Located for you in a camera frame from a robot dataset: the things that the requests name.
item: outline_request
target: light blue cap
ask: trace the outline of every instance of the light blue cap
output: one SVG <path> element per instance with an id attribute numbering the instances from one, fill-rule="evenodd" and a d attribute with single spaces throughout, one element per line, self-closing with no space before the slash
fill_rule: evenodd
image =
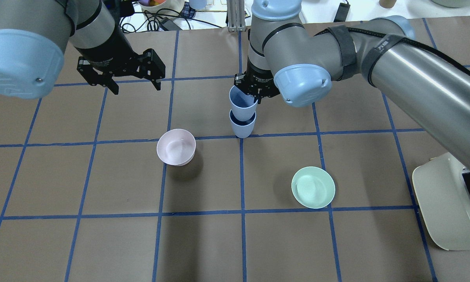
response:
<path id="1" fill-rule="evenodd" d="M 42 98 L 54 87 L 64 64 L 56 43 L 39 34 L 0 30 L 0 94 Z"/>
<path id="2" fill-rule="evenodd" d="M 407 18 L 404 18 L 403 16 L 384 16 L 382 18 L 396 23 L 402 29 L 407 38 L 416 40 L 416 33 L 414 32 L 414 28 L 409 23 Z"/>
<path id="3" fill-rule="evenodd" d="M 274 75 L 274 83 L 284 101 L 293 107 L 305 107 L 324 98 L 331 90 L 331 76 L 312 64 L 285 67 Z"/>
<path id="4" fill-rule="evenodd" d="M 288 20 L 301 11 L 301 0 L 254 0 L 251 10 L 263 20 Z"/>

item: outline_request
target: light blue cup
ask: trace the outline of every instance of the light blue cup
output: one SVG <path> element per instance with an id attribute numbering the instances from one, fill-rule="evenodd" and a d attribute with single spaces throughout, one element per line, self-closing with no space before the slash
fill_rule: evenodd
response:
<path id="1" fill-rule="evenodd" d="M 251 132 L 253 132 L 254 129 L 254 124 L 256 122 L 256 113 L 254 112 L 253 116 L 249 118 L 249 120 L 241 121 L 235 118 L 233 111 L 230 110 L 230 122 L 231 122 L 231 128 L 233 130 L 233 133 L 238 138 L 246 138 L 251 135 Z"/>
<path id="2" fill-rule="evenodd" d="M 291 190 L 294 198 L 303 206 L 320 209 L 332 202 L 336 185 L 325 170 L 307 166 L 296 172 L 291 182 Z"/>
<path id="3" fill-rule="evenodd" d="M 236 86 L 230 89 L 231 110 L 236 119 L 246 121 L 254 116 L 258 102 L 254 102 L 254 97 L 244 94 Z"/>

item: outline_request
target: robotic arm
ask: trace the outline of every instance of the robotic arm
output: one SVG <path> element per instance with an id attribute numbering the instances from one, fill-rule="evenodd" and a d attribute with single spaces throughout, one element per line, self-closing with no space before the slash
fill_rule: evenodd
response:
<path id="1" fill-rule="evenodd" d="M 255 0 L 252 10 L 248 67 L 234 85 L 255 101 L 280 93 L 290 106 L 304 107 L 327 95 L 332 80 L 362 73 L 470 168 L 470 71 L 407 39 L 414 31 L 405 18 L 309 37 L 298 17 L 301 0 Z"/>
<path id="2" fill-rule="evenodd" d="M 112 77 L 133 75 L 160 90 L 162 60 L 153 49 L 135 53 L 101 0 L 0 0 L 0 94 L 49 94 L 68 40 L 82 54 L 77 70 L 88 84 L 118 94 Z"/>

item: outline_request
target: grid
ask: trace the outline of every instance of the grid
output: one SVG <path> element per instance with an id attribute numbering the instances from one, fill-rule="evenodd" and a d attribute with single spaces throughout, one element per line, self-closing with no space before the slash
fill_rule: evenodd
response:
<path id="1" fill-rule="evenodd" d="M 430 36 L 430 39 L 432 41 L 432 44 L 434 45 L 434 48 L 437 48 L 434 39 L 432 37 L 432 34 L 430 33 L 430 29 L 428 28 L 428 24 L 425 19 L 423 19 L 423 22 L 425 24 L 425 28 L 428 32 L 428 35 Z M 176 39 L 175 39 L 175 48 L 174 48 L 174 65 L 172 68 L 172 77 L 170 79 L 163 79 L 164 81 L 171 81 L 172 84 L 172 90 L 170 93 L 170 102 L 169 102 L 169 115 L 168 115 L 168 123 L 167 123 L 167 130 L 171 129 L 171 116 L 172 116 L 172 107 L 174 104 L 174 82 L 177 80 L 197 80 L 197 79 L 223 79 L 223 78 L 231 78 L 231 76 L 209 76 L 209 77 L 188 77 L 188 78 L 175 78 L 175 71 L 176 71 L 176 60 L 177 60 L 177 49 L 178 49 L 178 41 L 179 41 L 179 32 L 176 32 Z M 239 32 L 238 34 L 238 43 L 239 43 L 239 72 L 242 72 L 242 34 Z M 125 81 L 119 81 L 117 83 L 139 83 L 139 82 L 145 82 L 145 80 L 125 80 Z M 58 86 L 74 86 L 74 85 L 85 85 L 85 83 L 69 83 L 69 84 L 57 84 L 56 87 Z M 341 268 L 340 268 L 340 261 L 338 257 L 338 250 L 337 250 L 337 244 L 336 244 L 336 234 L 335 234 L 335 229 L 334 229 L 334 218 L 333 218 L 333 212 L 335 211 L 366 211 L 366 210 L 413 210 L 416 221 L 418 223 L 418 229 L 421 235 L 421 241 L 423 242 L 423 246 L 425 248 L 425 254 L 427 257 L 428 261 L 428 267 L 430 269 L 430 273 L 432 275 L 432 280 L 437 281 L 437 276 L 434 270 L 434 266 L 432 263 L 432 258 L 430 257 L 430 252 L 428 249 L 428 244 L 425 239 L 425 234 L 423 231 L 423 225 L 421 223 L 421 219 L 419 216 L 419 207 L 416 205 L 416 200 L 414 197 L 414 193 L 412 191 L 412 186 L 409 181 L 409 174 L 407 171 L 407 167 L 405 164 L 403 152 L 400 146 L 400 142 L 398 139 L 398 133 L 400 132 L 423 132 L 424 130 L 421 128 L 412 128 L 412 129 L 396 129 L 392 115 L 390 112 L 389 104 L 387 101 L 387 97 L 382 94 L 382 98 L 384 101 L 384 105 L 389 117 L 389 122 L 391 129 L 389 130 L 345 130 L 345 131 L 333 131 L 333 132 L 323 132 L 320 130 L 319 127 L 319 121 L 317 118 L 317 111 L 315 107 L 315 103 L 312 104 L 312 110 L 313 110 L 313 117 L 314 117 L 314 122 L 315 122 L 315 127 L 316 131 L 315 132 L 299 132 L 299 133 L 288 133 L 288 134 L 262 134 L 262 135 L 256 135 L 252 134 L 248 138 L 260 138 L 260 137 L 275 137 L 275 136 L 317 136 L 317 145 L 319 149 L 319 155 L 320 155 L 320 162 L 322 168 L 326 170 L 326 163 L 323 155 L 323 150 L 322 150 L 322 136 L 328 135 L 328 134 L 372 134 L 372 133 L 392 133 L 396 147 L 398 150 L 400 162 L 403 168 L 403 173 L 405 175 L 405 180 L 407 183 L 407 188 L 409 190 L 409 195 L 411 198 L 412 205 L 402 205 L 402 206 L 365 206 L 365 207 L 332 207 L 331 204 L 329 204 L 327 207 L 323 209 L 307 209 L 307 208 L 295 208 L 295 209 L 249 209 L 247 210 L 245 207 L 245 200 L 244 200 L 244 140 L 240 139 L 240 210 L 212 210 L 212 211 L 199 211 L 199 212 L 162 212 L 162 207 L 163 207 L 163 200 L 164 200 L 164 192 L 165 192 L 165 177 L 167 174 L 167 165 L 163 165 L 163 170 L 162 170 L 162 182 L 161 182 L 161 191 L 160 191 L 160 204 L 159 204 L 159 211 L 155 213 L 129 213 L 129 214 L 82 214 L 83 211 L 83 204 L 85 201 L 85 196 L 87 192 L 87 187 L 90 179 L 90 172 L 92 169 L 92 162 L 94 160 L 94 155 L 97 149 L 97 145 L 99 144 L 108 144 L 108 143 L 142 143 L 142 142 L 157 142 L 158 139 L 120 139 L 120 140 L 99 140 L 98 139 L 98 134 L 99 134 L 99 127 L 101 125 L 101 120 L 104 112 L 104 107 L 105 107 L 105 101 L 106 101 L 106 96 L 108 94 L 108 89 L 105 89 L 102 104 L 101 104 L 101 109 L 99 111 L 99 118 L 97 122 L 97 127 L 95 130 L 95 136 L 94 136 L 94 141 L 92 142 L 78 142 L 78 143 L 29 143 L 29 138 L 31 135 L 31 131 L 33 130 L 33 126 L 36 120 L 36 116 L 38 114 L 38 110 L 40 108 L 40 105 L 42 103 L 42 99 L 38 100 L 38 103 L 36 105 L 36 110 L 33 114 L 33 118 L 31 120 L 31 124 L 29 126 L 29 130 L 27 133 L 27 137 L 24 141 L 23 144 L 2 144 L 0 145 L 0 148 L 8 148 L 8 147 L 17 147 L 17 148 L 22 148 L 22 151 L 20 153 L 20 158 L 18 160 L 13 179 L 11 181 L 10 188 L 8 190 L 6 200 L 4 203 L 4 206 L 2 208 L 2 212 L 0 214 L 0 227 L 1 224 L 4 220 L 20 220 L 20 219 L 76 219 L 76 227 L 74 229 L 74 234 L 72 238 L 72 244 L 70 248 L 70 254 L 69 254 L 69 260 L 67 263 L 67 268 L 65 272 L 65 282 L 69 280 L 70 276 L 70 269 L 71 269 L 71 263 L 72 263 L 72 257 L 74 253 L 74 248 L 76 246 L 77 242 L 77 235 L 78 235 L 78 229 L 80 226 L 80 221 L 83 218 L 119 218 L 119 217 L 156 217 L 158 219 L 157 223 L 157 229 L 156 229 L 156 242 L 155 242 L 155 254 L 154 254 L 154 264 L 153 264 L 153 276 L 152 280 L 156 280 L 156 274 L 157 274 L 157 263 L 158 263 L 158 254 L 160 252 L 159 249 L 159 243 L 160 243 L 160 231 L 161 231 L 161 220 L 162 217 L 169 217 L 169 216 L 195 216 L 195 215 L 213 215 L 213 214 L 241 214 L 241 227 L 242 227 L 242 277 L 243 281 L 247 281 L 247 273 L 246 273 L 246 214 L 253 214 L 253 213 L 290 213 L 290 212 L 326 212 L 328 213 L 329 216 L 329 223 L 330 223 L 330 232 L 331 232 L 331 238 L 332 238 L 332 246 L 333 246 L 333 252 L 334 252 L 334 259 L 335 259 L 335 266 L 336 266 L 336 273 L 337 273 L 337 280 L 340 282 L 342 281 L 341 277 Z M 197 140 L 203 140 L 203 139 L 236 139 L 236 136 L 198 136 L 195 139 Z M 73 215 L 45 215 L 45 216 L 5 216 L 5 212 L 7 209 L 7 205 L 9 202 L 9 199 L 11 197 L 11 193 L 14 188 L 15 180 L 17 177 L 17 174 L 20 170 L 21 164 L 22 164 L 22 159 L 24 157 L 25 150 L 28 147 L 35 147 L 35 146 L 81 146 L 81 145 L 92 145 L 92 153 L 90 156 L 90 162 L 89 166 L 87 168 L 87 175 L 85 179 L 85 184 L 83 186 L 83 193 L 81 196 L 80 200 L 80 206 L 79 206 L 79 211 L 77 214 Z"/>

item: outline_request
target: blue plastic cup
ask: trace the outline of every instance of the blue plastic cup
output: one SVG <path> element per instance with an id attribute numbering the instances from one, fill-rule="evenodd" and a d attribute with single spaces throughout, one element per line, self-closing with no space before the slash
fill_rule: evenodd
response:
<path id="1" fill-rule="evenodd" d="M 236 119 L 246 121 L 254 116 L 258 102 L 254 102 L 254 97 L 244 94 L 236 86 L 230 89 L 231 111 Z"/>
<path id="2" fill-rule="evenodd" d="M 254 129 L 255 121 L 256 113 L 254 113 L 253 116 L 248 120 L 241 121 L 235 118 L 233 111 L 230 110 L 231 128 L 233 133 L 235 133 L 238 138 L 243 139 L 251 135 L 251 132 L 253 132 Z"/>

